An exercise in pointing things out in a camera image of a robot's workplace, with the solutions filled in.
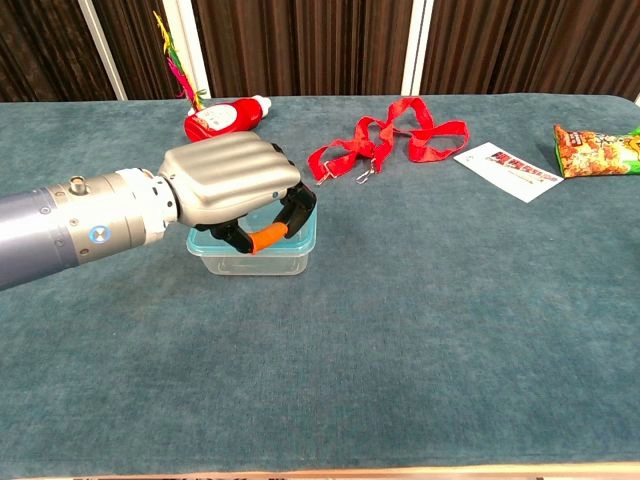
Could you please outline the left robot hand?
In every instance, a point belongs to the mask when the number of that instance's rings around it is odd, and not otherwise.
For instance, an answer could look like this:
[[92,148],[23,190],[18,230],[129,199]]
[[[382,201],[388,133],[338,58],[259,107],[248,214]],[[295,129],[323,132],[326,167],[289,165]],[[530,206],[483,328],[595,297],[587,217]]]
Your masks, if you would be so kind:
[[[255,254],[293,237],[317,197],[283,151],[252,132],[236,132],[171,149],[159,175],[168,181],[180,223],[208,231],[241,254]],[[272,223],[247,232],[240,219],[278,201]]]

